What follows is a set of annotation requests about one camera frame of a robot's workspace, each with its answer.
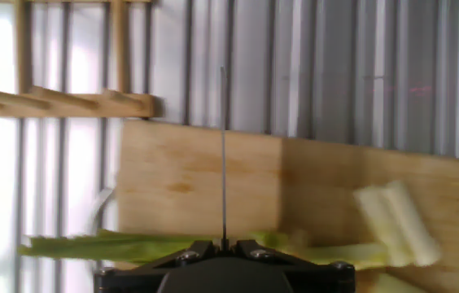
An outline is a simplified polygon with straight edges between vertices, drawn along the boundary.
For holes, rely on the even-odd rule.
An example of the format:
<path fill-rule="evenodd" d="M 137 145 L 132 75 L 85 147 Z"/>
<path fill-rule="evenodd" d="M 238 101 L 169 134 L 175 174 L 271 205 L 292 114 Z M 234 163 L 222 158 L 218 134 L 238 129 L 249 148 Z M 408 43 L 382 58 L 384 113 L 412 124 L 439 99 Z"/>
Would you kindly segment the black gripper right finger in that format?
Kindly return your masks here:
<path fill-rule="evenodd" d="M 237 293 L 321 292 L 355 290 L 355 269 L 338 261 L 315 265 L 267 248 L 255 240 L 225 245 L 225 290 Z"/>

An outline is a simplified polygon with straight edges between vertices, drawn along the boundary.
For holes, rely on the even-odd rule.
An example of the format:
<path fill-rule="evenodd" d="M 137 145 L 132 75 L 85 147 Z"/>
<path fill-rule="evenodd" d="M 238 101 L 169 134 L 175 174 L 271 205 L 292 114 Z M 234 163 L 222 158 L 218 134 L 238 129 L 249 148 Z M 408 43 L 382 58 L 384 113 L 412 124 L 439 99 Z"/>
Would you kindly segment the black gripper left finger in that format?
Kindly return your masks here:
<path fill-rule="evenodd" d="M 199 240 L 186 249 L 135 269 L 101 269 L 94 274 L 94 293 L 157 293 L 174 269 L 211 259 L 221 253 L 220 246 L 212 240 Z"/>

